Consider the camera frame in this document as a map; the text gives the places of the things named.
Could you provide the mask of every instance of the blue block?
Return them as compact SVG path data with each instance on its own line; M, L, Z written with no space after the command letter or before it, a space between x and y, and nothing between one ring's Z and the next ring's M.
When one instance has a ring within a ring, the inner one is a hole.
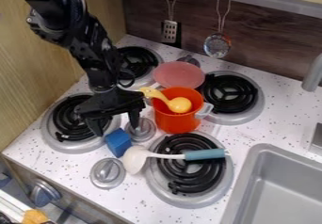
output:
M117 158L122 157L126 150L132 146L131 137L121 128L106 135L105 143Z

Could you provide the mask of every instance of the white spoon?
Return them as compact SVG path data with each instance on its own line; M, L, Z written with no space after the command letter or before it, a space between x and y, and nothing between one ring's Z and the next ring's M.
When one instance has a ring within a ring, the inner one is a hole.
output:
M123 165L126 171L132 175L137 174L144 166L148 157L162 158L162 159L181 159L181 160L204 160L224 158L228 154L225 149L209 149L200 151L185 152L183 154L161 154L150 152L143 146L130 147L123 156Z

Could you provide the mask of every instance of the yellow spoon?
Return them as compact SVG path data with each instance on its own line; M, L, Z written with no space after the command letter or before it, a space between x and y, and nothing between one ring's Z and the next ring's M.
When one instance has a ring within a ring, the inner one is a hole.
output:
M172 100L167 99L167 97L155 88L144 87L139 89L144 93L147 98L156 98L163 101L174 113L184 114L191 109L192 103L184 97L176 97Z

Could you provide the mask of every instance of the metal sink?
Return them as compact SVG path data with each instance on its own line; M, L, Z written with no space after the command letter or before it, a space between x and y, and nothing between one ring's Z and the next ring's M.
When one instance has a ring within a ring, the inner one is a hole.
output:
M221 224L322 223L322 164L260 144L252 147Z

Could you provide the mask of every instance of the pink lid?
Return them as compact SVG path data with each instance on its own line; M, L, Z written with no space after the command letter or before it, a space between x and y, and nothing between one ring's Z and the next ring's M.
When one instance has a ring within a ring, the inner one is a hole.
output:
M162 87L197 88L204 81L203 71L187 62L167 62L153 71L154 80Z

